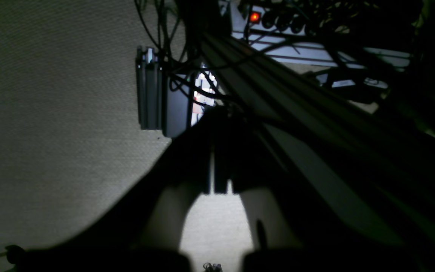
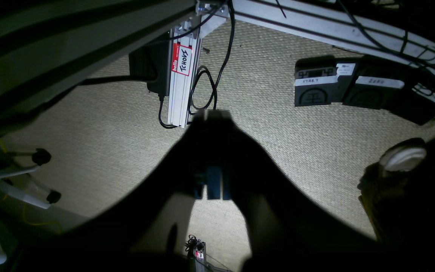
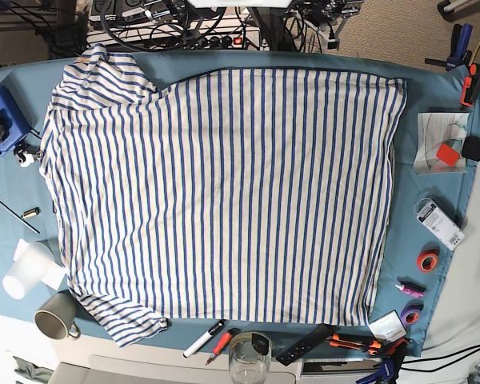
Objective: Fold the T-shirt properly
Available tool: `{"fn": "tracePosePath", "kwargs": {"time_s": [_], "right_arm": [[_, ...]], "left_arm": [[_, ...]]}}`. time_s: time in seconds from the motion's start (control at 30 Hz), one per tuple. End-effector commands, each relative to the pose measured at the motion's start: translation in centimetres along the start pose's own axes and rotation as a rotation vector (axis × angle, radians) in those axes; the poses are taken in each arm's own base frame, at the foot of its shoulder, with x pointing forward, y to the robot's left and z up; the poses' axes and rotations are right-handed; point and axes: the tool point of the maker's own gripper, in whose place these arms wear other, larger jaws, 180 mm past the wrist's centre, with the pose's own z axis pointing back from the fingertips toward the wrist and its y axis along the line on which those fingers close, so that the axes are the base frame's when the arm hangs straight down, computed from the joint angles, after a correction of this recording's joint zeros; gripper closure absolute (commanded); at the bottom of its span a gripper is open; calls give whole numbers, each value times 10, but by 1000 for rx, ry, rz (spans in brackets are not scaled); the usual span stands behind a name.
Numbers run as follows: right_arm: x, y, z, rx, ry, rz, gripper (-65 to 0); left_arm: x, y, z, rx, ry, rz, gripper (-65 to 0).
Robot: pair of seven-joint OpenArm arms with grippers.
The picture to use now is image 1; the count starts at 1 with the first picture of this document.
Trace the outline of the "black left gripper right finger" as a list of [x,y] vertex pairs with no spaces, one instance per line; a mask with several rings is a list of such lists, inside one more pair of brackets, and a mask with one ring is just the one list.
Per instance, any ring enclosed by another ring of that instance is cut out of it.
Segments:
[[230,178],[243,202],[255,250],[244,272],[435,272],[435,242],[387,196],[349,188],[333,209],[306,176],[281,166],[246,122],[214,112],[216,190]]

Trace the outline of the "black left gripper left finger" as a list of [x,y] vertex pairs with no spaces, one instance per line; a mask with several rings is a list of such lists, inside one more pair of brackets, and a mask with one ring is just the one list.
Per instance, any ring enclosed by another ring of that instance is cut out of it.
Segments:
[[26,252],[19,272],[189,271],[178,253],[194,201],[208,190],[210,138],[217,110],[208,110],[171,142],[153,167],[98,221],[57,246]]

